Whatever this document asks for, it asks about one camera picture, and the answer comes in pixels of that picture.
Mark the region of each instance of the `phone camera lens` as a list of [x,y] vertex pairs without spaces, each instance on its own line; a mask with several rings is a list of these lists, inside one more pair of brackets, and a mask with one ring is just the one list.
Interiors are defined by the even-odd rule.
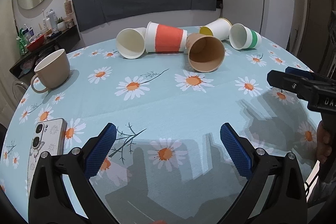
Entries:
[[40,142],[40,138],[39,137],[35,137],[33,140],[33,147],[37,148]]
[[36,128],[36,133],[39,134],[42,131],[43,125],[40,123]]

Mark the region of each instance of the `tablecloth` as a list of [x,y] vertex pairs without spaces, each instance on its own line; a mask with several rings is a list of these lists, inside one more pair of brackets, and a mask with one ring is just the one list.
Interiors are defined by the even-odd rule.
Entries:
[[[270,87],[266,76],[287,66],[310,69],[264,37],[257,49],[224,46],[224,61],[211,73],[192,70],[184,53],[124,59],[115,39],[69,53],[69,79],[43,94],[29,87],[6,135],[0,184],[18,212],[28,219],[35,125],[55,118],[68,124],[64,153],[82,147],[108,122],[117,126],[118,140],[90,182],[121,224],[217,223],[246,183],[221,143],[225,122],[272,155],[295,153],[306,179],[315,163],[320,114]],[[42,89],[38,79],[34,85]],[[85,215],[67,176],[64,181],[76,211]]]

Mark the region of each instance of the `smartphone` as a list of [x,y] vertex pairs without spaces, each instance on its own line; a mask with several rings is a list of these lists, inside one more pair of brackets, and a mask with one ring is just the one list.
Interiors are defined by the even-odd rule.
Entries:
[[63,154],[66,129],[67,123],[62,118],[39,122],[36,125],[29,152],[27,175],[28,195],[40,154],[43,151],[48,151],[52,156]]

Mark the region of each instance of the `potted plant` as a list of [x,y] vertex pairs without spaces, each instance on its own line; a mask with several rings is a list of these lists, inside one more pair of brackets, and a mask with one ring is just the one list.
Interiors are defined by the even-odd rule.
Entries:
[[59,18],[59,19],[57,20],[57,29],[58,29],[59,31],[63,31],[63,30],[66,29],[66,28],[65,28],[65,22],[64,22],[63,17],[61,17],[61,18]]

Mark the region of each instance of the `screw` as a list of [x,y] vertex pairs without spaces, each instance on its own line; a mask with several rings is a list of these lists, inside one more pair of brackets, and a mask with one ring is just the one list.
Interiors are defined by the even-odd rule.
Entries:
[[48,152],[44,151],[41,153],[41,158],[45,159],[48,156]]
[[288,153],[288,157],[291,159],[291,160],[294,160],[295,159],[295,155],[293,153]]
[[73,148],[73,149],[71,150],[71,153],[72,153],[73,155],[77,155],[77,154],[79,154],[80,151],[81,151],[80,148],[75,147],[75,148]]
[[262,156],[265,154],[265,150],[263,150],[262,148],[257,148],[257,154]]

